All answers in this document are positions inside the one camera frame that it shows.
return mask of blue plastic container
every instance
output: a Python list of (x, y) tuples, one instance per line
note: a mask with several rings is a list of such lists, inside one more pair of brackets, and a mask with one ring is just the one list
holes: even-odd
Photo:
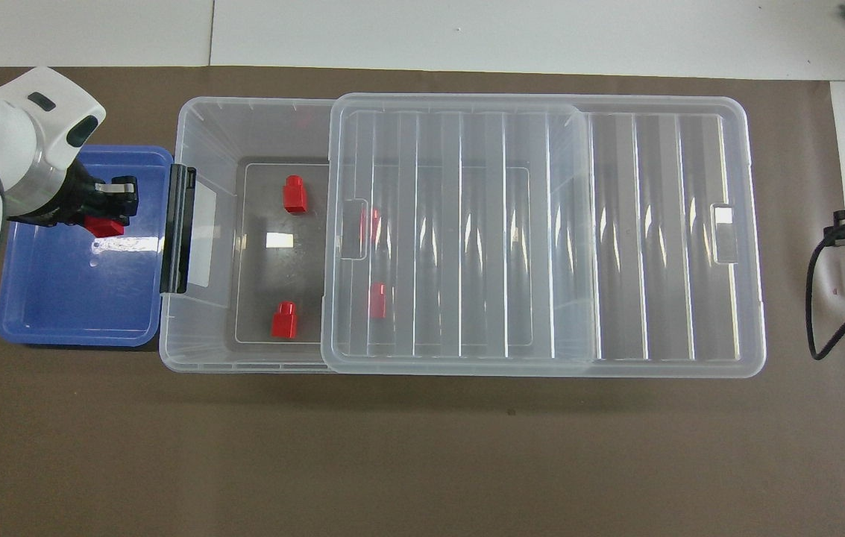
[(77, 225), (10, 224), (0, 336), (12, 343), (136, 347), (160, 323), (160, 258), (173, 157), (160, 147), (88, 145), (78, 159), (102, 180), (133, 175), (139, 209), (125, 234)]

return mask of transparent lid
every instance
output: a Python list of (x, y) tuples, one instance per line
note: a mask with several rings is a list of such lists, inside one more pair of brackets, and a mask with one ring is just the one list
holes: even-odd
[(757, 266), (746, 116), (728, 98), (333, 105), (333, 370), (749, 377)]

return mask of clear plastic box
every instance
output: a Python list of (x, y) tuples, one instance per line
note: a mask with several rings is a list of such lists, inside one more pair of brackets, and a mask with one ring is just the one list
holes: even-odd
[[(198, 187), (188, 288), (163, 296), (175, 371), (749, 377), (764, 364), (732, 99), (197, 98), (176, 161)], [(307, 182), (303, 218), (274, 198), (289, 174)], [(282, 300), (299, 306), (296, 340), (268, 335)]]

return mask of black cable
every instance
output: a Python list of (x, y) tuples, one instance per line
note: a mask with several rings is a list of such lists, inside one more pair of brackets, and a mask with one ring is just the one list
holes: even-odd
[(834, 243), (841, 237), (843, 231), (845, 231), (845, 224), (838, 225), (827, 232), (827, 234), (823, 236), (823, 240), (819, 242), (816, 248), (814, 248), (814, 253), (810, 256), (810, 263), (807, 265), (807, 345), (810, 347), (810, 356), (814, 357), (814, 360), (822, 360), (827, 357), (827, 354), (830, 354), (832, 348), (839, 343), (839, 340), (841, 340), (843, 336), (845, 336), (844, 321), (843, 324), (837, 328), (837, 332), (834, 332), (834, 334), (830, 337), (830, 340), (827, 341), (822, 349), (820, 349), (819, 353), (817, 352), (817, 343), (814, 340), (814, 272), (817, 270), (817, 260), (820, 257), (820, 252), (822, 252), (824, 248), (834, 245)]

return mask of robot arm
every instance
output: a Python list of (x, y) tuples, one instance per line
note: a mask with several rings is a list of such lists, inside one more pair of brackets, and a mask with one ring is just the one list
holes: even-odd
[(105, 184), (75, 160), (103, 119), (91, 95), (47, 68), (0, 87), (0, 232), (5, 218), (92, 232), (112, 222), (108, 233), (122, 232), (136, 214), (136, 180)]

